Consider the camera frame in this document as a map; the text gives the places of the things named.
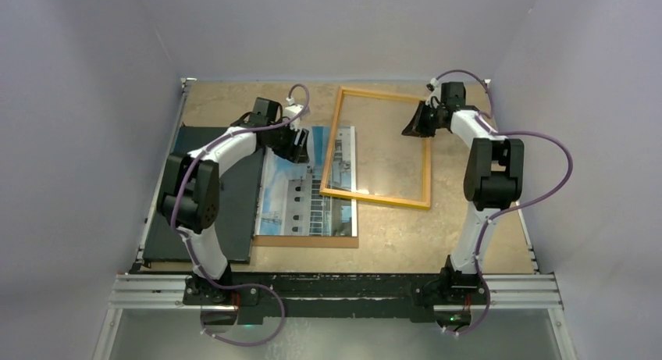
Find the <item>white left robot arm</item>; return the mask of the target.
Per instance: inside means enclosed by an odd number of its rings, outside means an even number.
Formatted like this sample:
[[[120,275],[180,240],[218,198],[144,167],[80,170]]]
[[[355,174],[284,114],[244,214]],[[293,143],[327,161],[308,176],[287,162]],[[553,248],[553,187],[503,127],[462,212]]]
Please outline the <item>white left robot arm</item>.
[[[193,280],[203,280],[202,294],[215,305],[233,293],[230,264],[215,232],[220,211],[221,177],[261,148],[293,163],[307,163],[308,131],[300,121],[309,104],[257,98],[250,112],[225,133],[186,153],[171,153],[159,188],[156,211],[182,240],[193,265]]]

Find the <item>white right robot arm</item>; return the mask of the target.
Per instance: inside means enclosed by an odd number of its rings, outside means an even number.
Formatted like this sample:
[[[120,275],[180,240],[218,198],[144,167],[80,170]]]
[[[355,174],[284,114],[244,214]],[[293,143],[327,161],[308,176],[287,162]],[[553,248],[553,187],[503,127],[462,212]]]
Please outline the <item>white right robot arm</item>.
[[[462,82],[441,83],[433,79],[427,88],[428,98],[419,102],[402,135],[434,137],[438,130],[445,129],[469,148],[463,179],[468,203],[463,230],[438,279],[423,289],[456,303],[484,288],[480,272],[498,222],[497,214],[509,209],[521,196],[524,144],[517,138],[500,136],[475,106],[467,105]]]

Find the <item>building and sky photo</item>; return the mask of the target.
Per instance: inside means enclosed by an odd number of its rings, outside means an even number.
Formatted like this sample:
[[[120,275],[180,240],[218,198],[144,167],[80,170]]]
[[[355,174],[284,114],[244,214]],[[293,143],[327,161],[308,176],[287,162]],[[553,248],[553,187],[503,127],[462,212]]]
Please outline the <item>building and sky photo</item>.
[[[257,236],[356,237],[357,202],[321,194],[330,127],[308,128],[309,162],[295,164],[265,153]]]

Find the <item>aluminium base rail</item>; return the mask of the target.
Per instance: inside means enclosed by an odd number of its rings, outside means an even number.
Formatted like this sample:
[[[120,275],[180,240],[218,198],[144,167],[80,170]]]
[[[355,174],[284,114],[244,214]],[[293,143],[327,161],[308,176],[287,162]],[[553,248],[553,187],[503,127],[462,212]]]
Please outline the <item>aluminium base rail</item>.
[[[486,286],[443,295],[434,273],[243,273],[240,288],[225,292],[190,276],[117,276],[112,308],[223,312],[240,325],[266,318],[408,319],[413,323],[467,322],[485,310],[562,306],[553,276],[488,275]]]

